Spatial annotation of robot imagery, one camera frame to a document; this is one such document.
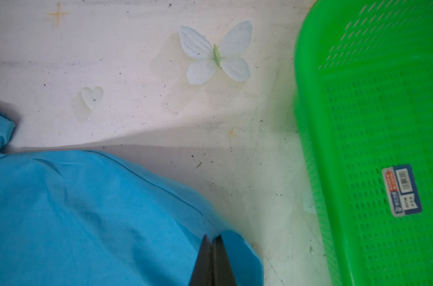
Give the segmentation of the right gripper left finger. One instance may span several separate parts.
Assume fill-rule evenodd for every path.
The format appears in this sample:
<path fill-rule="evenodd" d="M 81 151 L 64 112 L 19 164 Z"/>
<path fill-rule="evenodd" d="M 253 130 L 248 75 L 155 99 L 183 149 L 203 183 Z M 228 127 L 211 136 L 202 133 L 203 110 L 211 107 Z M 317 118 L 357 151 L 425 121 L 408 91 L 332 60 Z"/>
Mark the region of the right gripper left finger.
<path fill-rule="evenodd" d="M 213 254 L 212 244 L 207 235 L 202 239 L 196 264 L 190 279 L 189 286 L 213 285 Z"/>

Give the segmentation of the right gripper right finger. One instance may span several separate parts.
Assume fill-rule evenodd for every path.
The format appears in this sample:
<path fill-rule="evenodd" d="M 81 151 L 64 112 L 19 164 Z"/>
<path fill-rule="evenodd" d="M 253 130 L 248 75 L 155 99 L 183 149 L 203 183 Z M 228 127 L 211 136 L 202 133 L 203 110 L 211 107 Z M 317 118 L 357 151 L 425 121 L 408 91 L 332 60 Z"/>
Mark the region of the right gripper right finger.
<path fill-rule="evenodd" d="M 212 264 L 213 286 L 237 286 L 221 236 L 212 242 Z"/>

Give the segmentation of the blue t-shirt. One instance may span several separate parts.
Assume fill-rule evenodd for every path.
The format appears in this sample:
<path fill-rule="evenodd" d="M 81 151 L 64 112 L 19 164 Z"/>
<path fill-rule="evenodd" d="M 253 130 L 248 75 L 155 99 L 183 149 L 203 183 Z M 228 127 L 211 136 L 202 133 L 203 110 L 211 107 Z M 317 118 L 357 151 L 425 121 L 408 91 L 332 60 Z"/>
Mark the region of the blue t-shirt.
<path fill-rule="evenodd" d="M 261 286 L 252 246 L 192 188 L 99 151 L 3 153 L 0 286 L 187 286 L 204 237 L 238 286 Z"/>

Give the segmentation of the green plastic basket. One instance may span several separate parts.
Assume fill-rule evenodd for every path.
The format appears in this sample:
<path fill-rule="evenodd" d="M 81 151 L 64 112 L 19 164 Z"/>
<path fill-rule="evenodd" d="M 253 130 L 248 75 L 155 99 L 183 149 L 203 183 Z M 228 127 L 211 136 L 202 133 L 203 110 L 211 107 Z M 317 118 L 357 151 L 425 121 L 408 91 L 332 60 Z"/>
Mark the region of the green plastic basket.
<path fill-rule="evenodd" d="M 332 283 L 433 286 L 433 1 L 317 1 L 294 60 Z M 403 164 L 423 211 L 395 218 L 382 169 Z"/>

